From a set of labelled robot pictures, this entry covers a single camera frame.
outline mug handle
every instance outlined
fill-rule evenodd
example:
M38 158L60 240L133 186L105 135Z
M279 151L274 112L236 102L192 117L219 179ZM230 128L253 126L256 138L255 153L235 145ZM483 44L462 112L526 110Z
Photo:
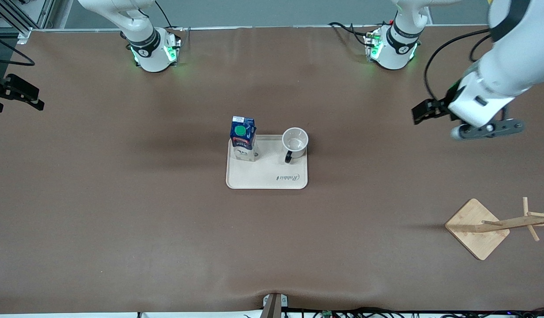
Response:
M288 154L285 155L285 163L289 163L290 161L292 161L292 152L288 151Z

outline gray floor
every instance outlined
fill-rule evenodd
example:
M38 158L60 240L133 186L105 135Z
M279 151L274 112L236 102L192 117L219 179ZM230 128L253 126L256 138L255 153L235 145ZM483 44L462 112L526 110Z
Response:
M170 22L180 27L279 27L375 24L391 20L396 7L389 0L158 0ZM157 6L144 10L155 26L166 26ZM431 9L435 24L485 24L488 2L464 0L460 4ZM114 24L85 10L74 0L65 28L113 28Z

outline white mug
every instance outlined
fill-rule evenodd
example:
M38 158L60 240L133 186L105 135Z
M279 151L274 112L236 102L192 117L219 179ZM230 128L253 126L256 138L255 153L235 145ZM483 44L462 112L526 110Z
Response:
M292 127L282 135L282 143L288 151L287 155L285 155L285 163L290 163L292 158L299 158L304 155L309 143L309 137L303 129Z

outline wooden base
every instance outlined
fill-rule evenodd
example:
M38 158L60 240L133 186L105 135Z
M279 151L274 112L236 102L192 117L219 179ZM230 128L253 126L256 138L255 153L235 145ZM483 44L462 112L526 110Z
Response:
M482 203L470 199L445 224L447 230L479 260L485 260L510 233L510 230L471 233L470 229L481 225L482 220L499 221Z

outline brown table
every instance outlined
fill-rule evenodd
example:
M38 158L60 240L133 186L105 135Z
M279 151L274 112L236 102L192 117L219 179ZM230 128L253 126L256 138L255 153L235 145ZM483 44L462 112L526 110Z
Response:
M365 62L330 28L191 32L179 67L134 67L118 34L43 34L11 67L38 112L0 114L0 313L292 307L532 310L544 307L544 228L478 261L444 228L476 197L498 218L544 212L544 84L513 102L520 135L458 142L455 123L414 126L422 70L446 40L428 28L407 68ZM463 40L431 70L443 95ZM225 185L232 115L260 133L310 135L300 191Z

